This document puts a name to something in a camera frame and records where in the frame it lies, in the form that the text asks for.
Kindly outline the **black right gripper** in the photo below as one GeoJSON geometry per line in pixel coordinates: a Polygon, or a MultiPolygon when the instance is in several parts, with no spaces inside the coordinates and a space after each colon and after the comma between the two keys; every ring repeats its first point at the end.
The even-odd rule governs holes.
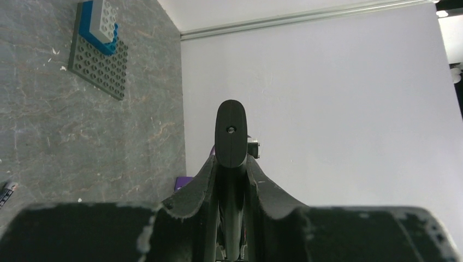
{"type": "Polygon", "coordinates": [[[258,139],[252,138],[250,135],[247,136],[247,153],[254,159],[259,159],[259,147],[260,143],[258,139]]]}

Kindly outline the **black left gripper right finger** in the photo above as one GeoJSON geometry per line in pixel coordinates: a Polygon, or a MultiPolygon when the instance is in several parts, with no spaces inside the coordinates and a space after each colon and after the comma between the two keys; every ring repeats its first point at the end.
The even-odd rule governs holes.
{"type": "Polygon", "coordinates": [[[245,225],[250,261],[310,261],[302,228],[305,204],[267,177],[248,157],[245,225]]]}

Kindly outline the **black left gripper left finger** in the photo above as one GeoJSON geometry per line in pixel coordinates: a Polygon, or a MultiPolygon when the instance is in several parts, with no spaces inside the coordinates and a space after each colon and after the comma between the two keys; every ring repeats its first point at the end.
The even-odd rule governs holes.
{"type": "Polygon", "coordinates": [[[209,157],[186,186],[162,201],[155,215],[146,261],[215,261],[217,162],[209,157]]]}

